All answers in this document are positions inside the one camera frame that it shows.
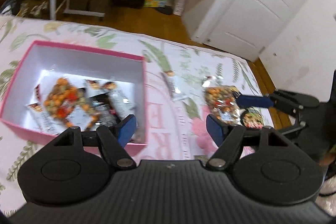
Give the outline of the large noodle snack bag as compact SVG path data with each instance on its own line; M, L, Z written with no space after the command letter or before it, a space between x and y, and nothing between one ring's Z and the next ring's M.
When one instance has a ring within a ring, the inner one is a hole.
M255 108L245 109L240 116L240 123L250 129L261 129L264 126L264 120L261 113Z

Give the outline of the coated peanuts bag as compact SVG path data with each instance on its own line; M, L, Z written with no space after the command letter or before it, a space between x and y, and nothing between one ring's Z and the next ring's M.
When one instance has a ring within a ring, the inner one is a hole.
M223 85L221 76L205 77L202 88L209 111L226 124L240 123L240 109L236 99L240 92L236 86Z
M60 132L65 128L78 126L84 130L93 128L98 122L98 113L93 108L84 88L77 88L67 78L52 78L34 87L34 97L52 119L59 125Z

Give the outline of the white snack bar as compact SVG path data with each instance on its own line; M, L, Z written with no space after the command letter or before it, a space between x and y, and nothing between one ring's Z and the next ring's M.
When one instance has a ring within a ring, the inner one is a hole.
M173 102L187 98L186 93L181 90L179 77L174 71L164 71L162 72L162 76Z
M104 90L101 88L100 83L97 80L84 80L86 95L88 98L104 94Z
M34 121L36 121L42 133L55 136L60 134L59 125L52 119L46 110L43 110L39 102L26 105L26 108L33 116Z
M125 119L130 114L134 114L135 104L125 95L116 82L105 82L101 88L108 93L109 100L120 120Z

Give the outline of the floral bed sheet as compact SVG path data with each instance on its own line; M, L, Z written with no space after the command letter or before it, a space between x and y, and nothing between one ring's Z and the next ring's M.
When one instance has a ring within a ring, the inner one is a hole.
M1 212L26 202L22 165L70 126L134 115L135 160L192 160L217 149L215 114L239 124L234 92L261 94L246 61L113 28L1 17Z

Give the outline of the pink cardboard box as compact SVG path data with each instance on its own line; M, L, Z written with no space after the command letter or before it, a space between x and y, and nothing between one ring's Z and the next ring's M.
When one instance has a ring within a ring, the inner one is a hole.
M20 138L46 144L69 126L94 130L132 114L135 132L118 134L130 155L147 145L143 57L37 40L9 83L1 121Z

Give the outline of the long black snack packet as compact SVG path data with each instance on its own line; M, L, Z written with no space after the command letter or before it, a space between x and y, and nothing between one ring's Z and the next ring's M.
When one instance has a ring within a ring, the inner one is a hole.
M112 127L117 124L116 112L107 94L99 94L90 98L93 108L98 113L98 124Z

